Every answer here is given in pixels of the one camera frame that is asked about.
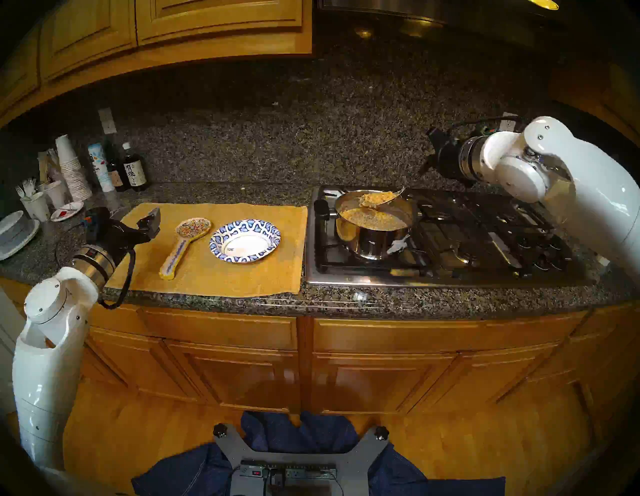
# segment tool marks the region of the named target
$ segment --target bottle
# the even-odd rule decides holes
[[[128,141],[122,143],[122,148],[126,153],[122,164],[127,172],[129,183],[134,191],[143,191],[149,186],[149,181],[147,181],[145,171],[142,168],[142,157],[131,151],[131,145]]]
[[[102,144],[102,149],[104,150],[104,157],[107,159],[107,170],[109,171],[111,182],[116,188],[116,191],[127,191],[131,185],[129,184],[129,179],[127,178],[127,173],[124,170],[122,162],[117,152],[113,149],[112,142],[105,139]]]
[[[113,183],[111,182],[109,171],[107,171],[107,161],[104,158],[102,145],[100,143],[94,143],[93,145],[89,145],[88,150],[89,157],[91,158],[93,163],[93,170],[98,177],[98,181],[100,182],[100,187],[105,193],[113,191],[115,188],[113,187]]]

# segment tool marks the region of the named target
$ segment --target dark bottle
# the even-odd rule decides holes
[[[107,171],[116,191],[127,191],[131,185],[112,142],[104,140],[102,149],[104,150],[104,157],[107,159]]]
[[[129,184],[134,191],[143,191],[149,186],[149,181],[147,181],[147,176],[142,168],[142,157],[131,150],[129,142],[122,143],[122,148],[126,153],[122,165],[127,172]]]

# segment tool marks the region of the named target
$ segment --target blue cloth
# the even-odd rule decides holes
[[[297,428],[283,413],[244,412],[240,425],[255,451],[346,453],[358,443],[345,417],[300,415]],[[226,496],[231,464],[215,443],[203,444],[156,463],[131,479],[140,496]],[[391,443],[369,469],[371,496],[504,496],[504,477],[478,481],[428,481]]]

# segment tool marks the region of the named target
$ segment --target wall outlet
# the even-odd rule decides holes
[[[509,112],[502,112],[502,116],[503,117],[507,117],[509,115],[517,115],[517,114],[511,114]],[[500,131],[515,132],[515,129],[516,129],[516,122],[514,120],[501,120],[500,121],[500,127],[499,127]]]
[[[111,109],[108,107],[106,109],[99,109],[98,115],[100,116],[104,134],[114,134],[116,132],[116,123],[113,121]]]

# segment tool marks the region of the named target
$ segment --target stainless steel cooktop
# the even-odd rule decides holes
[[[316,201],[333,209],[356,189],[315,188],[309,209],[305,273],[310,284],[350,286],[532,287],[588,284],[584,267],[530,205],[510,196],[411,189],[418,221],[408,246],[382,261],[352,254],[335,233],[335,220],[314,213]]]

